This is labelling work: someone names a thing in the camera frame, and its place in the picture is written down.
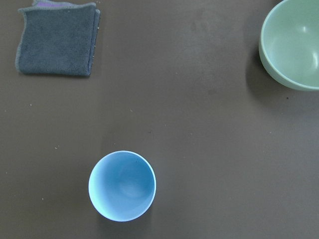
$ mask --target gray towel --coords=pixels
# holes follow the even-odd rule
[[[18,10],[24,30],[15,66],[25,74],[89,76],[94,57],[100,11],[83,5],[35,0]]]

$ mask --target microfiber cloth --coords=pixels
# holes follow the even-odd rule
[[[18,10],[24,30],[15,66],[24,74],[89,76],[100,11],[93,2],[34,0]]]

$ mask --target bowl rim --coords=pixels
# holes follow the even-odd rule
[[[288,81],[289,83],[299,87],[299,88],[304,88],[307,90],[319,90],[319,86],[309,86],[309,85],[305,85],[305,84],[301,84],[298,83],[292,79],[290,79],[289,77],[285,76],[281,71],[279,71],[277,69],[277,67],[275,67],[275,65],[272,63],[272,61],[270,60],[268,53],[266,51],[266,47],[265,47],[265,42],[264,42],[264,36],[265,36],[265,28],[268,24],[268,20],[271,18],[271,16],[273,15],[273,13],[275,11],[277,11],[281,5],[284,5],[285,3],[289,2],[289,1],[299,1],[299,0],[282,0],[280,3],[278,3],[276,6],[273,7],[273,9],[270,10],[270,12],[268,13],[268,15],[266,16],[264,22],[263,22],[263,26],[261,28],[261,33],[260,33],[260,44],[261,44],[261,48],[263,51],[263,54],[267,60],[267,62],[269,63],[270,67],[280,76],[282,77],[284,80]]]
[[[91,191],[90,188],[93,187],[93,186],[92,186],[92,183],[90,183],[90,182],[91,182],[91,177],[92,177],[92,175],[93,175],[93,173],[94,173],[94,171],[95,171],[95,168],[97,168],[98,164],[99,164],[101,161],[104,161],[104,160],[105,160],[107,157],[109,157],[110,155],[112,155],[112,154],[118,154],[118,153],[130,153],[130,154],[133,154],[133,155],[139,157],[140,159],[142,159],[142,160],[146,163],[146,165],[148,166],[148,168],[151,170],[151,173],[152,173],[152,176],[153,176],[153,182],[154,182],[154,191],[153,191],[152,198],[151,198],[150,202],[148,203],[148,205],[144,208],[144,210],[142,210],[140,213],[136,214],[135,216],[133,216],[133,217],[131,217],[131,218],[126,218],[126,219],[122,219],[122,220],[112,218],[112,217],[110,217],[109,215],[105,215],[105,214],[103,214],[102,212],[100,212],[100,211],[95,207],[94,202],[93,202],[93,200],[91,199],[91,193],[90,193],[90,191]],[[151,206],[151,204],[153,203],[153,200],[154,200],[154,198],[155,198],[156,187],[157,187],[157,186],[156,186],[156,177],[155,177],[154,170],[153,170],[153,168],[151,167],[150,163],[149,163],[146,159],[144,159],[141,155],[139,155],[139,154],[137,154],[137,153],[135,153],[135,152],[128,151],[128,150],[119,150],[119,151],[115,151],[115,152],[112,152],[112,153],[109,153],[109,154],[105,155],[104,157],[102,157],[102,158],[95,164],[95,166],[94,166],[94,168],[92,169],[91,174],[90,174],[89,184],[88,184],[88,191],[89,191],[90,201],[91,201],[93,207],[94,207],[94,208],[96,209],[96,211],[98,211],[103,217],[105,217],[105,218],[107,218],[107,219],[110,219],[110,220],[112,220],[112,221],[115,221],[115,222],[128,222],[128,221],[131,221],[131,220],[134,220],[134,219],[140,217],[141,215],[143,215],[143,214],[150,208],[150,206]]]

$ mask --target green bowl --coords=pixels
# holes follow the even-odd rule
[[[267,15],[259,41],[260,59],[279,83],[319,90],[319,0],[284,0]]]

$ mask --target table surface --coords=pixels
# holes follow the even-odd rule
[[[98,0],[89,78],[19,74],[17,9],[31,0],[3,4],[0,237],[318,238],[319,94],[280,85],[258,55],[279,2]],[[126,223],[88,196],[117,150],[146,158],[158,184]]]

